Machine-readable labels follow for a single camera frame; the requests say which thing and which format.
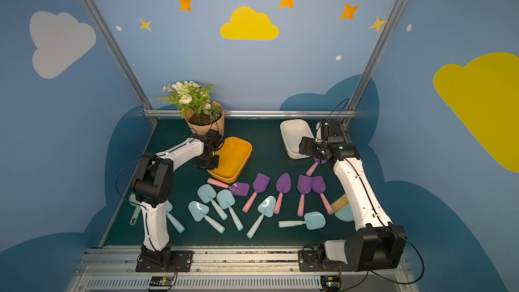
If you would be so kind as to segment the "white plastic storage box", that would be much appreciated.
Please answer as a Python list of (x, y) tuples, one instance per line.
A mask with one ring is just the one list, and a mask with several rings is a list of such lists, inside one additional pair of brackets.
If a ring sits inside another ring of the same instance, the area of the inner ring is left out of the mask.
[(316, 123), (316, 133), (312, 132), (309, 124), (303, 119), (285, 120), (280, 124), (281, 136), (287, 155), (294, 160), (309, 158), (308, 155), (300, 154), (300, 143), (304, 137), (321, 140), (320, 123)]

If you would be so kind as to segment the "yellow plastic storage box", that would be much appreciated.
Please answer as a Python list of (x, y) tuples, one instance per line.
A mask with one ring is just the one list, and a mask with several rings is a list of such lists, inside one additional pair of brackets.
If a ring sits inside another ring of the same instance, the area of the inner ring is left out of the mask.
[(219, 157), (218, 167), (208, 170), (208, 173), (223, 183), (234, 183), (248, 162), (252, 150), (252, 144), (246, 140), (238, 137), (226, 138), (222, 148), (216, 152)]

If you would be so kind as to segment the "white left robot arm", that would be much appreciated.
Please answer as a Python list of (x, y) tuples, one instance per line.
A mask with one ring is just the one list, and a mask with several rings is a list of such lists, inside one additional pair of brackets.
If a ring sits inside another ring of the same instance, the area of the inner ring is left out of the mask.
[(138, 160), (131, 191), (143, 215), (144, 240), (137, 261), (138, 273), (166, 272), (174, 263), (168, 234), (166, 205), (174, 186), (174, 171), (195, 158), (200, 169), (218, 167), (217, 149), (223, 136), (216, 130), (192, 134), (184, 142)]

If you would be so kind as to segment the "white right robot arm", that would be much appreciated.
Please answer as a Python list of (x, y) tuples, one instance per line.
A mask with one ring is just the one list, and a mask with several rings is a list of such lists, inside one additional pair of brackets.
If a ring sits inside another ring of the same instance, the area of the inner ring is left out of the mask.
[(326, 160), (332, 166), (354, 217), (355, 233), (351, 237), (324, 242), (326, 258), (344, 263), (354, 272), (397, 268), (407, 241), (405, 229), (394, 225), (378, 202), (356, 147), (303, 137), (299, 153)]

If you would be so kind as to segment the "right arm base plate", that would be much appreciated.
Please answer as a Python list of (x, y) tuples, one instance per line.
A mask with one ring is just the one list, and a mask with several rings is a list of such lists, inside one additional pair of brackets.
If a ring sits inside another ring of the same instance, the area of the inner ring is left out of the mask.
[(331, 261), (315, 250), (303, 249), (297, 253), (297, 261), (300, 272), (309, 273), (338, 273), (342, 269), (342, 263)]

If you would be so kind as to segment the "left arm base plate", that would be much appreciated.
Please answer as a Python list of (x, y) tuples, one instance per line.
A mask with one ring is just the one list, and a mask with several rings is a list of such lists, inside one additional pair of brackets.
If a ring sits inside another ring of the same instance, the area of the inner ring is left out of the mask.
[(137, 259), (137, 273), (187, 273), (191, 269), (193, 251), (166, 250), (142, 251)]

